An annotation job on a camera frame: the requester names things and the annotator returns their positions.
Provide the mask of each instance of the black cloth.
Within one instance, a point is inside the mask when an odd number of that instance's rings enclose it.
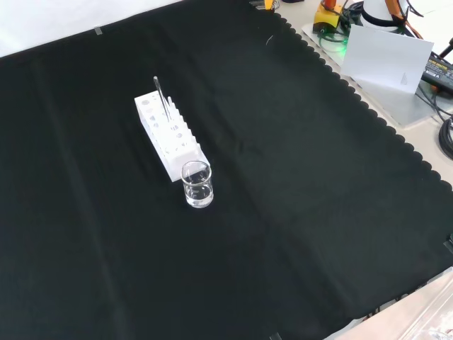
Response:
[[[0,60],[0,339],[323,339],[452,265],[452,188],[285,21],[184,1]],[[212,164],[187,206],[134,98]]]

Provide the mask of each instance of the white test tube rack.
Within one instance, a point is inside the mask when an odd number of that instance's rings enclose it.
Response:
[[[183,165],[187,162],[202,161],[210,165],[170,97],[168,110],[171,117],[167,117],[157,91],[137,97],[135,104],[142,125],[172,182],[180,179]]]

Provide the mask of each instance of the white table surface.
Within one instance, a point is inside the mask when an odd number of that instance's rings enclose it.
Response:
[[[448,273],[417,290],[383,312],[365,320],[336,340],[398,340],[410,328],[424,309],[453,279]]]
[[[307,23],[313,23],[314,14],[319,3],[320,0],[305,0],[295,4],[281,2],[276,12],[285,18],[296,32],[304,38],[302,26]],[[414,16],[411,16],[410,22],[424,38],[435,43],[436,52],[441,52],[443,48],[448,46],[449,40],[453,38],[453,30],[449,28],[451,21],[448,20],[449,15],[451,15],[451,12],[448,10],[453,10],[453,0],[412,0],[411,3],[416,9],[424,13],[425,17],[414,18]],[[305,38],[315,51],[323,55],[321,49],[316,44],[307,37]],[[333,71],[340,74],[340,67],[333,60],[326,58],[326,64],[331,66]],[[403,136],[407,143],[413,145],[415,151],[422,154],[423,160],[431,164],[432,169],[440,174],[443,181],[447,181],[453,185],[453,161],[448,159],[438,146],[437,136],[441,123],[437,116],[403,129],[394,124],[385,115],[384,110],[380,108],[379,104],[360,89],[352,79],[346,76],[341,77],[350,82],[350,85],[361,95],[362,100],[367,102],[370,108],[378,112],[378,115],[385,119],[388,125],[395,128],[397,134]]]

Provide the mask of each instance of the wall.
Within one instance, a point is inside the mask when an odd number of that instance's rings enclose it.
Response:
[[[0,57],[179,0],[0,0]]]

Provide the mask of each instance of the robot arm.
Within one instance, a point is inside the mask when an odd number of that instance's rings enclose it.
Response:
[[[422,38],[407,21],[410,9],[413,7],[407,0],[364,0],[360,20],[363,26],[390,32],[408,26],[417,38]]]

